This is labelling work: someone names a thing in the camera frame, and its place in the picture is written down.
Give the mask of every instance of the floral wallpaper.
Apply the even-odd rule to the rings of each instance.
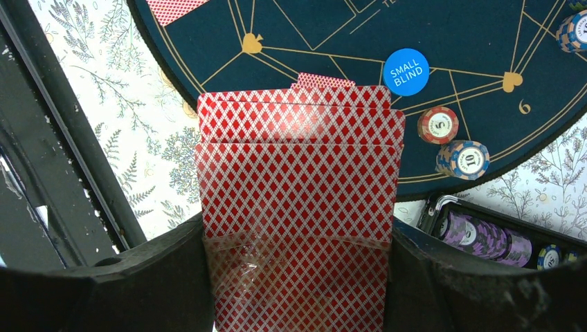
[[[201,210],[198,117],[165,77],[125,0],[29,0],[148,239]],[[573,237],[587,236],[587,118],[464,199]],[[423,201],[398,203],[416,224]]]

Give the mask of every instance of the poker chip case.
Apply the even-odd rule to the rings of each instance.
[[[440,193],[428,199],[417,227],[454,250],[533,270],[543,270],[541,262],[548,253],[544,248],[556,248],[559,256],[555,265],[564,262],[564,255],[587,253],[587,243],[583,241]]]

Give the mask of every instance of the deck of cards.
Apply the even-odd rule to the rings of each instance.
[[[198,99],[218,331],[379,331],[405,117],[384,86],[301,73]]]

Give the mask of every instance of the poker table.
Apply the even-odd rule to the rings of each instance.
[[[421,52],[430,65],[428,84],[415,95],[392,99],[406,114],[399,201],[496,178],[586,111],[587,57],[563,52],[554,37],[575,13],[564,0],[128,4],[165,74],[194,108],[201,93],[285,89],[302,72],[380,85],[390,54],[401,48]],[[417,134],[419,115],[434,106],[458,115],[457,139],[487,146],[491,165],[478,180],[435,171],[439,147]]]

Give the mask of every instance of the poker chip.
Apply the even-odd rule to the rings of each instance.
[[[503,254],[505,249],[502,248],[506,244],[505,235],[503,238],[497,237],[493,225],[485,221],[470,216],[462,216],[462,218],[465,219],[465,235],[459,243],[459,249],[486,259]]]
[[[448,107],[433,107],[423,112],[418,120],[418,135],[433,144],[447,144],[458,132],[458,118]]]
[[[587,9],[587,0],[567,0],[567,2],[573,10],[580,11]]]
[[[458,246],[466,231],[466,221],[461,215],[450,212],[449,217],[440,224],[438,239],[450,246]]]
[[[529,239],[513,230],[504,229],[503,232],[507,237],[507,249],[494,261],[509,266],[524,267],[532,257],[532,243]]]
[[[556,33],[562,50],[576,53],[587,50],[587,10],[563,20]]]
[[[564,261],[576,261],[577,258],[579,258],[579,254],[576,251],[569,250],[565,255]]]
[[[549,268],[558,266],[560,261],[561,249],[554,244],[549,244],[540,250],[536,267],[539,270],[548,270]]]
[[[476,180],[489,168],[487,148],[472,140],[454,140],[442,145],[436,156],[436,171],[461,178]]]
[[[489,255],[488,258],[493,259],[503,255],[507,250],[507,235],[500,227],[492,223],[487,223],[487,225],[489,226],[491,235],[493,235],[488,238],[490,242],[488,243],[489,249],[487,254]]]

